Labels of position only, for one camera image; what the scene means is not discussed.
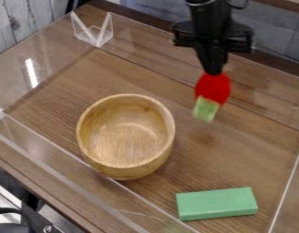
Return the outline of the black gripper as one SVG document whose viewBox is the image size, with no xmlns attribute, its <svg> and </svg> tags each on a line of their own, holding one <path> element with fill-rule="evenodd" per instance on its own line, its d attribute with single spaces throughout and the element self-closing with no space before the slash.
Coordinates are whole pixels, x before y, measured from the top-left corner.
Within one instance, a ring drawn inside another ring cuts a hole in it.
<svg viewBox="0 0 299 233">
<path fill-rule="evenodd" d="M 198 59 L 207 74 L 222 73 L 229 60 L 229 52 L 250 53 L 253 50 L 253 29 L 232 20 L 222 29 L 209 28 L 198 31 L 193 21 L 170 26 L 177 46 L 197 47 Z"/>
</svg>

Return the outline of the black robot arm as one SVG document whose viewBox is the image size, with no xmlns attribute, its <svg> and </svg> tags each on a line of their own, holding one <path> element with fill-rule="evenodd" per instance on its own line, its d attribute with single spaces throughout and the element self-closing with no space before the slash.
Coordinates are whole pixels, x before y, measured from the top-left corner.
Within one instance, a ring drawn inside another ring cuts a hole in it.
<svg viewBox="0 0 299 233">
<path fill-rule="evenodd" d="M 250 53 L 253 29 L 233 18 L 234 10 L 244 10 L 250 0 L 185 0 L 190 19 L 174 23 L 173 42 L 191 47 L 207 74 L 224 72 L 230 52 Z"/>
</svg>

